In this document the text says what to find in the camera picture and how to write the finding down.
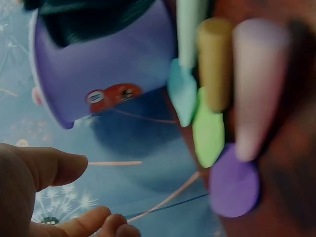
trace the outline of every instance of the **purple circle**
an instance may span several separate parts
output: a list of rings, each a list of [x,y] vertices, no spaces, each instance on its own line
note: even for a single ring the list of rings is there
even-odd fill
[[[209,181],[210,204],[224,217],[239,217],[249,212],[259,196],[259,175],[252,163],[241,162],[235,144],[227,144],[213,165]]]

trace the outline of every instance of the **purple plastic piece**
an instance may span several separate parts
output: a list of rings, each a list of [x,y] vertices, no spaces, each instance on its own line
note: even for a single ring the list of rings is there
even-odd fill
[[[236,158],[235,145],[227,144],[210,175],[212,210],[224,217],[239,217],[249,212],[259,196],[259,176],[252,163]]]
[[[162,0],[136,22],[113,35],[58,48],[34,14],[30,51],[43,104],[66,129],[90,114],[85,98],[93,90],[133,83],[144,93],[166,84],[175,53],[171,19]]]

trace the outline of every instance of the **red label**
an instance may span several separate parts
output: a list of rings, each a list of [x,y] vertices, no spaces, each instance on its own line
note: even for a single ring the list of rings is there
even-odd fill
[[[98,113],[142,93],[143,90],[134,84],[117,84],[105,90],[89,92],[86,96],[86,102],[90,104],[92,113]]]

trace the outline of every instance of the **light blue piece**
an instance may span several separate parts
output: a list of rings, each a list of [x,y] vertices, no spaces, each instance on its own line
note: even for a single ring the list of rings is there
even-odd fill
[[[179,66],[177,58],[171,62],[167,90],[171,103],[177,112],[180,125],[182,127],[188,126],[195,111],[197,82],[191,75],[191,70]]]

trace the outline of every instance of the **blue fabric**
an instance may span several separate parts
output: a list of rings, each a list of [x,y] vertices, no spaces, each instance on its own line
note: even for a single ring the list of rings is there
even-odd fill
[[[0,142],[52,146],[84,154],[90,162],[142,162],[89,165],[73,184],[37,194],[34,221],[63,222],[98,205],[133,218],[163,201],[196,172],[160,91],[76,121],[71,130],[51,121],[45,109],[34,105],[31,98],[30,15],[22,13],[11,0],[2,1],[0,9]],[[200,179],[133,224],[144,237],[224,236],[219,234],[223,231],[210,211]]]

